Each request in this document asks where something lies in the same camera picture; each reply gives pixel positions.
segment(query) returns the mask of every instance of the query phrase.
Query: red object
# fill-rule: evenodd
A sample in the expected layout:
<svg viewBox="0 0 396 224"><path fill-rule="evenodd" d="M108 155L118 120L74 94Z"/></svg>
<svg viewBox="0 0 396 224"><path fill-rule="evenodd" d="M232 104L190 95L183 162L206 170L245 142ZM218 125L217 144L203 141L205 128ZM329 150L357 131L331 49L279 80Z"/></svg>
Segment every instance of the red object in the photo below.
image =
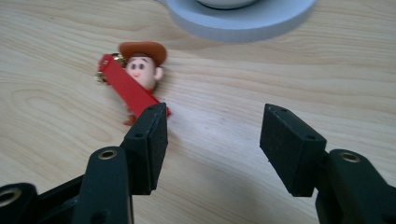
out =
<svg viewBox="0 0 396 224"><path fill-rule="evenodd" d="M102 57L99 62L99 71L104 74L107 84L114 88L137 118L147 107L159 103L157 98L125 72L111 54L105 54ZM166 110L167 116L170 116L169 108Z"/></svg>

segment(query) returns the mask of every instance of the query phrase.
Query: brown cowboy hat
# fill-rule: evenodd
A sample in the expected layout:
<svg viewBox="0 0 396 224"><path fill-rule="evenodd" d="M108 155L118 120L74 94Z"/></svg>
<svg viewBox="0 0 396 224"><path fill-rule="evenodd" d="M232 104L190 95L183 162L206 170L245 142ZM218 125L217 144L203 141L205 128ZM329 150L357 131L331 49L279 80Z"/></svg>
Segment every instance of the brown cowboy hat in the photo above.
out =
<svg viewBox="0 0 396 224"><path fill-rule="evenodd" d="M156 66L160 66L166 59L165 47L157 42L124 42L119 45L119 50L127 62L131 57L141 54L150 57Z"/></svg>

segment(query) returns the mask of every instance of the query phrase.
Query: toy figure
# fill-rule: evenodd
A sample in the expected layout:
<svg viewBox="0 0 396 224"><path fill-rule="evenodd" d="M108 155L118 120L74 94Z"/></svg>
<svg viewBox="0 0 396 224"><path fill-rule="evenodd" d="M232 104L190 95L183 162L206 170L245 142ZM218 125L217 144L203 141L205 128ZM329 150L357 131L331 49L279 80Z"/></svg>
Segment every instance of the toy figure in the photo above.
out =
<svg viewBox="0 0 396 224"><path fill-rule="evenodd" d="M120 58L106 54L99 62L97 77L111 85L128 105L131 114L124 124L132 126L146 107L159 103L152 92L163 77L160 65L166 59L166 49L159 43L144 41L121 43L119 50L125 68Z"/></svg>

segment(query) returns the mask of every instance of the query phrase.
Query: wood grain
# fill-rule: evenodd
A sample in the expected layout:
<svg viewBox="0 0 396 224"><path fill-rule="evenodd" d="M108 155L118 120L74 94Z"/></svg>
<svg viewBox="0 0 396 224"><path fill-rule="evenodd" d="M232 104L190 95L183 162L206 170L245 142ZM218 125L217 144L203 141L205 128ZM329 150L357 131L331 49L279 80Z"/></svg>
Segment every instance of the wood grain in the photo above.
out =
<svg viewBox="0 0 396 224"><path fill-rule="evenodd" d="M266 103L367 157L396 186L396 4L318 1L297 29L248 44L201 39L152 0L0 0L0 186L44 192L85 172L128 131L119 96L97 85L123 41L169 51L155 91L172 109L158 189L136 223L318 223L259 148Z"/></svg>

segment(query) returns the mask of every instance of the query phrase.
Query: white round object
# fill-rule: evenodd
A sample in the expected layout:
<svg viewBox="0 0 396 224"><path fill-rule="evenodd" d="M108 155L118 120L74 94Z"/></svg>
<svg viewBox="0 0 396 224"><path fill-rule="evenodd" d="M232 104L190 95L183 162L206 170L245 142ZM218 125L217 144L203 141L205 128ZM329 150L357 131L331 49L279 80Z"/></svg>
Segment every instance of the white round object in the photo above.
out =
<svg viewBox="0 0 396 224"><path fill-rule="evenodd" d="M221 42L252 42L285 34L300 25L317 0L258 0L230 10L206 7L196 0L158 0L184 30Z"/></svg>
<svg viewBox="0 0 396 224"><path fill-rule="evenodd" d="M230 9L244 7L256 0L197 0L198 2L213 8Z"/></svg>

